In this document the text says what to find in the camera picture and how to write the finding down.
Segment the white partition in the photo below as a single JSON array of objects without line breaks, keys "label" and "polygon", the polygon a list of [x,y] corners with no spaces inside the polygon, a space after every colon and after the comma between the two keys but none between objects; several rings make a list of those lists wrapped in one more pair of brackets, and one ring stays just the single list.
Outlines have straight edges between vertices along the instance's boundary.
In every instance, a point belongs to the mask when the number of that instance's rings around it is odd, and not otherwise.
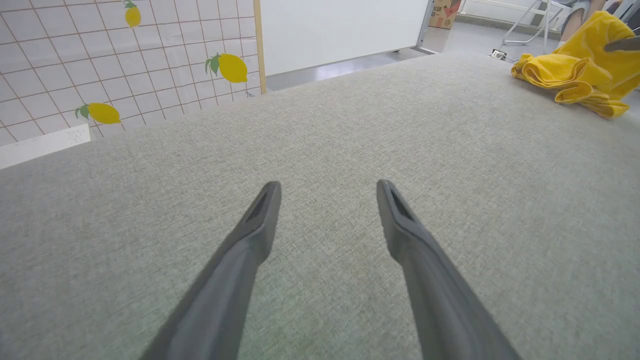
[{"label": "white partition", "polygon": [[428,0],[261,0],[265,74],[415,46]]}]

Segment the gray fabric surface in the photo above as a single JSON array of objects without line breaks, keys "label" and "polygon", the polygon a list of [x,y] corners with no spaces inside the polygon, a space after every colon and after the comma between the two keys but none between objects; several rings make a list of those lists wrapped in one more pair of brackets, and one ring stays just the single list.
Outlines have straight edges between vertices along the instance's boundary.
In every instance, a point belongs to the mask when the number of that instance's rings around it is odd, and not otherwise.
[{"label": "gray fabric surface", "polygon": [[440,54],[0,170],[2,359],[135,359],[282,182],[240,359],[418,359],[391,179],[526,359],[640,358],[640,136]]}]

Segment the yellow towel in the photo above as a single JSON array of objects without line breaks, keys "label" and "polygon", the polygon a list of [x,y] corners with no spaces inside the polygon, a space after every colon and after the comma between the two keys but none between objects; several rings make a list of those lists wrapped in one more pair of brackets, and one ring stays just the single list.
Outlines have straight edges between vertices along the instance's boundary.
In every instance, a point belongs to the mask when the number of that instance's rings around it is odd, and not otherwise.
[{"label": "yellow towel", "polygon": [[557,91],[556,102],[579,102],[607,119],[629,107],[620,99],[640,85],[640,51],[604,51],[604,45],[635,36],[608,12],[595,12],[553,53],[523,54],[513,65],[514,77]]}]

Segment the cardboard box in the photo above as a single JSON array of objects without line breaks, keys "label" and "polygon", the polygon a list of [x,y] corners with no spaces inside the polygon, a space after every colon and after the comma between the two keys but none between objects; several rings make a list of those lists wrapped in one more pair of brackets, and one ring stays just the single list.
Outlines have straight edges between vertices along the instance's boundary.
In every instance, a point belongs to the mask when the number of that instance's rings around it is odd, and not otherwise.
[{"label": "cardboard box", "polygon": [[459,8],[460,0],[434,0],[429,26],[451,29]]}]

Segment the lemon decal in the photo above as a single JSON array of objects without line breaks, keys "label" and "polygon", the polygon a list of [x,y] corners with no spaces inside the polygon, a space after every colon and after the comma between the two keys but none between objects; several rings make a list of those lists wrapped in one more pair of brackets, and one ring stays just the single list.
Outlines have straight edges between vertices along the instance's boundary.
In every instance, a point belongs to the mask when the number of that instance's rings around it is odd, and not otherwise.
[{"label": "lemon decal", "polygon": [[140,9],[131,0],[123,0],[122,2],[125,4],[124,8],[127,9],[127,12],[124,13],[124,19],[129,24],[129,27],[133,28],[140,25]]},{"label": "lemon decal", "polygon": [[76,109],[76,117],[78,113],[89,120],[89,115],[97,121],[103,124],[117,124],[120,122],[120,114],[113,106],[107,104],[101,104],[99,102],[92,102],[87,105],[84,104]]},{"label": "lemon decal", "polygon": [[246,64],[236,55],[216,54],[216,56],[211,59],[207,59],[207,62],[204,64],[204,71],[207,72],[211,69],[213,73],[218,75],[218,67],[220,68],[220,74],[230,82],[246,82]]}]

